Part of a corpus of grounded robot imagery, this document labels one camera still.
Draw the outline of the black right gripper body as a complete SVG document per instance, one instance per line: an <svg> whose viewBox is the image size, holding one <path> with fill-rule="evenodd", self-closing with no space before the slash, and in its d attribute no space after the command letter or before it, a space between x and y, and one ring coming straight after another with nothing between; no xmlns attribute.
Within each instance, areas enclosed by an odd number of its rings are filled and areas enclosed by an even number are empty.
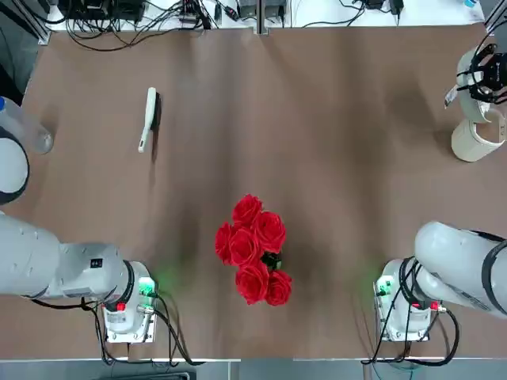
<svg viewBox="0 0 507 380"><path fill-rule="evenodd" d="M495 105L506 102L506 54L493 54L483 74L483 85L491 90L489 102Z"/></svg>

